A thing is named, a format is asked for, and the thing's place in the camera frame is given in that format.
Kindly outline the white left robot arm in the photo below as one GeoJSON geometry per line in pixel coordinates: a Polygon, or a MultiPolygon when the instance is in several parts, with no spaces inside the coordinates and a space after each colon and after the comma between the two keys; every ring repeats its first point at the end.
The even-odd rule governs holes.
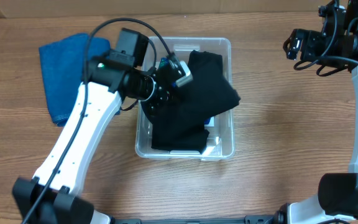
{"type": "Polygon", "coordinates": [[[147,71],[137,66],[134,57],[123,54],[88,61],[75,106],[52,151],[33,178],[18,178],[13,186],[23,223],[114,223],[80,197],[107,125],[124,98],[160,103],[168,100],[164,93],[192,79],[175,54],[147,71]]]}

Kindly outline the blue green sequin garment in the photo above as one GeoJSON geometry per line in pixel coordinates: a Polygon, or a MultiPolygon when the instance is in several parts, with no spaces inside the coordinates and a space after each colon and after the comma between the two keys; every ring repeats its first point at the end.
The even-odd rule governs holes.
{"type": "Polygon", "coordinates": [[[163,89],[170,92],[168,101],[161,103],[157,111],[159,119],[178,121],[180,124],[209,124],[213,119],[214,63],[204,56],[192,55],[187,64],[193,79],[186,85],[176,86],[167,58],[162,58],[158,72],[162,76],[163,89]]]}

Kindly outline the black cloth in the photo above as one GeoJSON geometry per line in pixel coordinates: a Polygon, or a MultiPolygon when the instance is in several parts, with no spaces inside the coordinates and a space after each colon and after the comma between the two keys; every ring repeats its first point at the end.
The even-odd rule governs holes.
{"type": "Polygon", "coordinates": [[[188,67],[193,75],[190,83],[197,91],[232,91],[230,83],[223,76],[223,57],[211,52],[192,51],[188,67]]]}
{"type": "Polygon", "coordinates": [[[237,91],[224,78],[194,80],[179,89],[181,100],[166,107],[152,129],[152,148],[202,152],[209,131],[204,122],[239,105],[237,91]]]}

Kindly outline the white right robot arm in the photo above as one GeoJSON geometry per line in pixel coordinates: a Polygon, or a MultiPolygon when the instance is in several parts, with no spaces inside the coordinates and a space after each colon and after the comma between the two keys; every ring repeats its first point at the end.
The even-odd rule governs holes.
{"type": "Polygon", "coordinates": [[[354,147],[346,173],[324,174],[316,195],[282,205],[271,223],[349,223],[358,220],[358,0],[341,6],[330,1],[318,8],[321,31],[295,29],[284,42],[294,70],[318,65],[319,77],[347,70],[356,96],[354,147]]]}

